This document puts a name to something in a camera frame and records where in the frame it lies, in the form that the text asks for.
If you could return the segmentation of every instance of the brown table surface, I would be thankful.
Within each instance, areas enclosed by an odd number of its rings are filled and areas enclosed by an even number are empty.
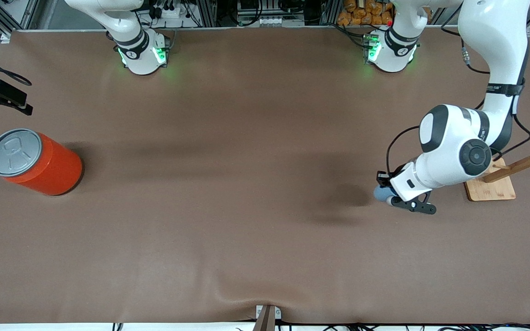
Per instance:
[[[530,323],[530,170],[515,201],[436,190],[435,216],[372,197],[398,132],[484,96],[458,38],[421,44],[385,74],[332,29],[184,31],[137,77],[103,33],[14,33],[0,65],[32,80],[34,115],[0,107],[0,134],[43,132],[86,173],[53,198],[0,179],[0,323],[242,320],[263,303],[302,323]],[[530,126],[530,62],[526,81]],[[418,153],[408,134],[392,167]]]

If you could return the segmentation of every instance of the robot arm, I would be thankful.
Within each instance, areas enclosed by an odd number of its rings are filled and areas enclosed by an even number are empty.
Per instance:
[[[164,35],[143,29],[134,9],[144,0],[65,0],[67,5],[103,25],[118,45],[122,62],[137,75],[147,75],[166,65],[168,46]]]
[[[490,67],[484,109],[438,105],[422,119],[423,153],[380,182],[391,205],[416,199],[434,188],[459,184],[484,173],[511,136],[512,118],[523,87],[528,51],[526,16],[530,0],[465,1],[459,32]]]
[[[381,46],[368,61],[379,69],[395,73],[412,61],[416,42],[426,27],[427,14],[423,7],[459,6],[463,0],[392,0],[396,8],[393,24],[387,31],[372,32]]]

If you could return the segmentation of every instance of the wooden peg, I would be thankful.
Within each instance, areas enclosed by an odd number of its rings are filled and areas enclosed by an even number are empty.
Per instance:
[[[492,172],[491,174],[482,177],[482,180],[484,183],[492,183],[500,180],[501,178],[516,174],[517,172],[526,168],[530,168],[530,156],[518,160],[517,162],[509,165],[509,167],[510,169],[500,169],[498,171]]]
[[[507,170],[510,169],[510,167],[507,166],[507,165],[504,165],[504,166],[503,166],[503,165],[498,165],[498,164],[492,164],[492,168],[507,169]]]

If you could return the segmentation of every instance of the orange cylinder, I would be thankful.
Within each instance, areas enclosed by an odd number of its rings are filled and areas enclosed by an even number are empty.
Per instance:
[[[72,190],[83,172],[81,158],[40,132],[15,129],[0,136],[0,176],[46,195]]]

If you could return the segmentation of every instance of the silver lid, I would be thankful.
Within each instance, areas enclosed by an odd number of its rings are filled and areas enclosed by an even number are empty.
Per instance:
[[[29,129],[13,129],[0,136],[0,176],[19,176],[40,158],[42,140]]]

